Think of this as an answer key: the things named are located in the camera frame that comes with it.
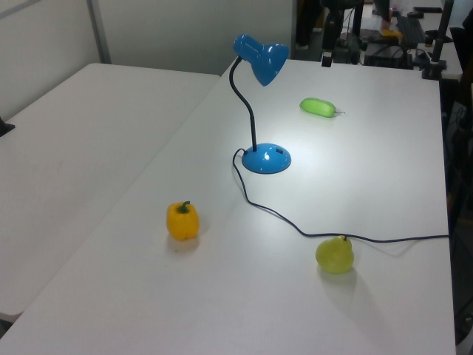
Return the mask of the Franka gripper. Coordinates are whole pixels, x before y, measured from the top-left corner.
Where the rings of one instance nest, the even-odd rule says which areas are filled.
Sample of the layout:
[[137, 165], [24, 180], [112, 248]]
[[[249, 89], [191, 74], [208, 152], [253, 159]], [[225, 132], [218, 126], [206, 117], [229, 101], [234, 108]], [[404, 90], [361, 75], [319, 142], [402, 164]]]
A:
[[321, 65], [323, 67], [331, 67], [333, 62], [333, 51], [336, 48], [338, 39], [338, 18], [328, 14], [324, 23], [323, 39], [321, 48], [322, 53]]

